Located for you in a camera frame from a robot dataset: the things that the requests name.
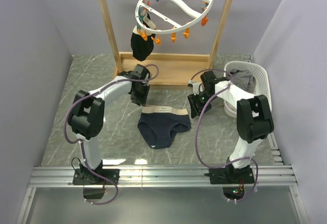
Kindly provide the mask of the navy blue underwear beige waistband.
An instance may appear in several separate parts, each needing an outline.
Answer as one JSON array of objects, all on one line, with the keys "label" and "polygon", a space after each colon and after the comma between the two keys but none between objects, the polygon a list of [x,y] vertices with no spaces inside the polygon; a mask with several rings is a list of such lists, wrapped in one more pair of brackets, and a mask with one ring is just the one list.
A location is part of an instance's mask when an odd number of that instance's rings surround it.
[{"label": "navy blue underwear beige waistband", "polygon": [[142,108],[137,128],[150,148],[164,149],[178,133],[191,129],[191,121],[187,109],[150,105]]}]

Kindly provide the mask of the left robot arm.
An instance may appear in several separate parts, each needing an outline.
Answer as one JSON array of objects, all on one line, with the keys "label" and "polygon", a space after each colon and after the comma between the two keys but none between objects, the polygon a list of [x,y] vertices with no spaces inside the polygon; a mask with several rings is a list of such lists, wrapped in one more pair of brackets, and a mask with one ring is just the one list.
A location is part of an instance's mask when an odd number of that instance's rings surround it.
[{"label": "left robot arm", "polygon": [[76,140],[66,140],[80,145],[82,159],[76,176],[84,185],[116,185],[119,170],[105,169],[100,155],[98,135],[104,124],[105,108],[125,94],[132,103],[144,106],[149,92],[150,71],[143,65],[136,65],[132,71],[119,73],[106,85],[91,91],[79,91],[68,110],[64,125],[69,126]]}]

